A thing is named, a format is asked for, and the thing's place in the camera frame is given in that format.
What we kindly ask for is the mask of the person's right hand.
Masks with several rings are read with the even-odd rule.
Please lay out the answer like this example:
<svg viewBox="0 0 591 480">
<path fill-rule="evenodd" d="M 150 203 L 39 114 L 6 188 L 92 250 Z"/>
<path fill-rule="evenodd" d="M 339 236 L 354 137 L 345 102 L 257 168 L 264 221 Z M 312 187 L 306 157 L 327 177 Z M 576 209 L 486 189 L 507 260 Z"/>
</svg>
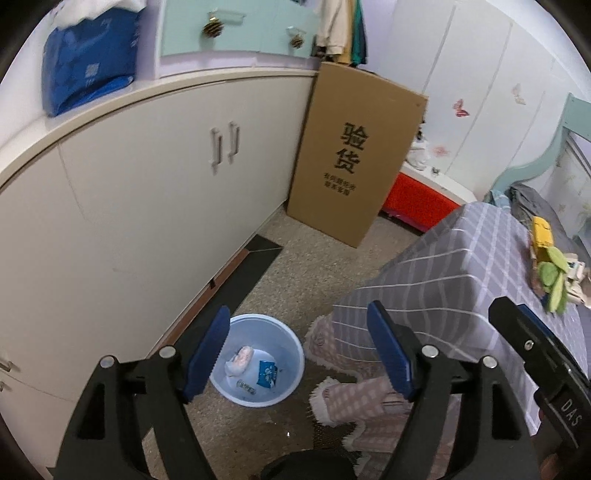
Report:
<svg viewBox="0 0 591 480">
<path fill-rule="evenodd" d="M 587 441 L 580 449 L 572 450 L 562 441 L 542 410 L 539 411 L 539 419 L 540 426 L 532 440 L 541 478 L 543 480 L 589 479 L 590 441 Z"/>
</svg>

